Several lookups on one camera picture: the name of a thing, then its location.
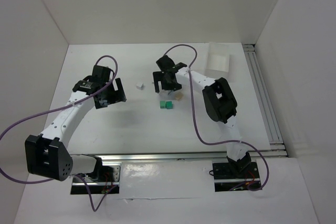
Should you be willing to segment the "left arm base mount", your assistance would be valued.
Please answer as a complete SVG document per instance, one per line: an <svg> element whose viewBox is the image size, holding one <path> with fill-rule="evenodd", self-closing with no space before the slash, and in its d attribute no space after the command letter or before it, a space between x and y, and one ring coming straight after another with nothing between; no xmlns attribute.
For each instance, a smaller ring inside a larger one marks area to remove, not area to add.
<svg viewBox="0 0 336 224"><path fill-rule="evenodd" d="M99 170L98 175L88 175L80 174L80 177L87 183L91 194L93 195L103 195L105 193L109 194L119 194L120 191L120 176L121 176L121 165L103 165ZM87 195L84 182L78 178L74 177L71 183L71 195Z"/></svg>

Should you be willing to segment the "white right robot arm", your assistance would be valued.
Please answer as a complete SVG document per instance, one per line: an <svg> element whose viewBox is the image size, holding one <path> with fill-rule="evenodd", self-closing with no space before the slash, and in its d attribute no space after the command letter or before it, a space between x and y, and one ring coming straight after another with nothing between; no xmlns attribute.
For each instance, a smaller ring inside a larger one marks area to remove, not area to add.
<svg viewBox="0 0 336 224"><path fill-rule="evenodd" d="M227 160L230 169L235 174L242 173L251 163L247 144L240 141L239 130L236 125L237 101L228 81L204 76L191 70L186 64L175 64L167 55L156 61L159 71L153 72L155 92L178 91L183 85L191 89L192 118L196 136L201 143L208 146L226 145ZM197 128L194 92L203 96L205 111L208 117L219 124L222 138L218 142L204 141Z"/></svg>

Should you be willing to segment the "dark green wood block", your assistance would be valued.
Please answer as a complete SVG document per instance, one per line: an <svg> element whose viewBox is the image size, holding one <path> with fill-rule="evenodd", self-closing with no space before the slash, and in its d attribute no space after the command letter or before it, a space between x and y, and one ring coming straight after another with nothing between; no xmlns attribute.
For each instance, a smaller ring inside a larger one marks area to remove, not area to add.
<svg viewBox="0 0 336 224"><path fill-rule="evenodd" d="M173 102L172 101L166 101L166 109L173 109Z"/></svg>

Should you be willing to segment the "white plastic bin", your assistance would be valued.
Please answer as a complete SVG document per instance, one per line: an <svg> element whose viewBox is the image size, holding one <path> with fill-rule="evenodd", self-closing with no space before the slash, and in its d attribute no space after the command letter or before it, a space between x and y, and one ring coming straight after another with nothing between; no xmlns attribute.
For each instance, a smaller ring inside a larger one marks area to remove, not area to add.
<svg viewBox="0 0 336 224"><path fill-rule="evenodd" d="M204 73L206 76L219 79L229 76L230 54L226 44L210 42L206 56Z"/></svg>

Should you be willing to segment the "light green wood block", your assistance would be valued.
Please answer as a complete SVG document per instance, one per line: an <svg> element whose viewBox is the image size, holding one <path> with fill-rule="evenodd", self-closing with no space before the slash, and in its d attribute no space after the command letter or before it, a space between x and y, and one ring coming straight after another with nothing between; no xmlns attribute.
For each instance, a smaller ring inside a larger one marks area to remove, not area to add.
<svg viewBox="0 0 336 224"><path fill-rule="evenodd" d="M166 108L166 101L160 101L160 108L165 109Z"/></svg>

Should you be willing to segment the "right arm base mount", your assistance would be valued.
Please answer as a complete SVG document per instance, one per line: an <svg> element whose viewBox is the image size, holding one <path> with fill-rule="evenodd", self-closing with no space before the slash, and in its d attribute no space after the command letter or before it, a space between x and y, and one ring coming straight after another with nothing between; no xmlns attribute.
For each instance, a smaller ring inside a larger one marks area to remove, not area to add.
<svg viewBox="0 0 336 224"><path fill-rule="evenodd" d="M245 171L235 175L228 163L213 163L208 172L214 179L216 192L256 190L261 186L256 162L252 162Z"/></svg>

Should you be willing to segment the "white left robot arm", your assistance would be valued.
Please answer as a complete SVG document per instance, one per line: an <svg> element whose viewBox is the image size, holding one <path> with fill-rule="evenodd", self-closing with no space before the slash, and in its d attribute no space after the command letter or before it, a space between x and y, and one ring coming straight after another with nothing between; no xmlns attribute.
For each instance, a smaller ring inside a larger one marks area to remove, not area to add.
<svg viewBox="0 0 336 224"><path fill-rule="evenodd" d="M92 180L98 180L103 175L106 169L101 158L91 154L70 155L67 147L92 108L102 109L127 100L121 79L112 80L113 75L108 67L94 66L92 74L73 87L68 108L61 110L39 135L30 135L26 139L29 173L58 181L77 174L87 175Z"/></svg>

